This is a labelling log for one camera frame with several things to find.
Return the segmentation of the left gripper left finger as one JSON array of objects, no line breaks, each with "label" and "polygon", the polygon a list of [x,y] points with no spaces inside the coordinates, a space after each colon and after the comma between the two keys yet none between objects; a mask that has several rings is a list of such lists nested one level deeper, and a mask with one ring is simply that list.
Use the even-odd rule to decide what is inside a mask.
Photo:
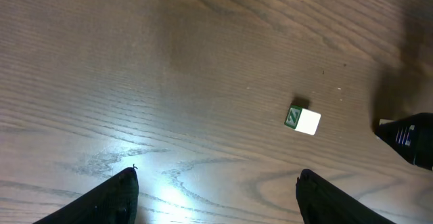
[{"label": "left gripper left finger", "polygon": [[138,195],[136,170],[128,167],[35,224],[134,224]]}]

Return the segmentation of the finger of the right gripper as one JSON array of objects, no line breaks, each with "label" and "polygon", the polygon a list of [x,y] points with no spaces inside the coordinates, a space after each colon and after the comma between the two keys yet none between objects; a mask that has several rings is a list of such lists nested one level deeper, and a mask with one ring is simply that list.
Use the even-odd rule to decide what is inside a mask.
[{"label": "finger of the right gripper", "polygon": [[432,113],[390,122],[381,120],[374,133],[408,163],[432,170]]}]

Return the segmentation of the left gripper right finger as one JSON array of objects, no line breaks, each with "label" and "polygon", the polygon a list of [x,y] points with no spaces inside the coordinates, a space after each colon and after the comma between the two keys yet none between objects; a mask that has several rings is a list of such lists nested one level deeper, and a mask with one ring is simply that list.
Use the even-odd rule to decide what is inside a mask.
[{"label": "left gripper right finger", "polygon": [[310,169],[297,178],[296,200],[305,224],[393,224]]}]

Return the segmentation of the plain white block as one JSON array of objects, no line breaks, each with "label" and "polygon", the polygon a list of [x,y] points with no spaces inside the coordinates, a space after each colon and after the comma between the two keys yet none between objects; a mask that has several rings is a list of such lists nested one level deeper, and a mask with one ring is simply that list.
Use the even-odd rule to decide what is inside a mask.
[{"label": "plain white block", "polygon": [[314,135],[321,119],[320,113],[291,105],[284,125],[300,133]]}]

